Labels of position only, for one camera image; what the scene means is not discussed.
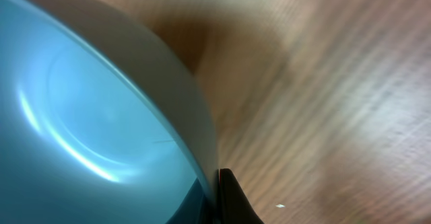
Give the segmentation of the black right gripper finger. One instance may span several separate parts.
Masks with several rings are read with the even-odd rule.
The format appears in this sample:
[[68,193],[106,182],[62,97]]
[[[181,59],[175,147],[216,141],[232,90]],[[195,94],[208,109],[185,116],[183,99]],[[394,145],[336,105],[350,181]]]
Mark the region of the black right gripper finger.
[[232,170],[219,170],[218,211],[222,224],[263,224]]

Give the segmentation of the blue bowl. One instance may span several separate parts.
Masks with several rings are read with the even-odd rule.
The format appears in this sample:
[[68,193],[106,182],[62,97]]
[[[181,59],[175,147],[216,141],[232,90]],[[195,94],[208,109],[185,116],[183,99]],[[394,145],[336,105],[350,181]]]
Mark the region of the blue bowl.
[[213,223],[195,79],[98,0],[1,0],[1,222]]

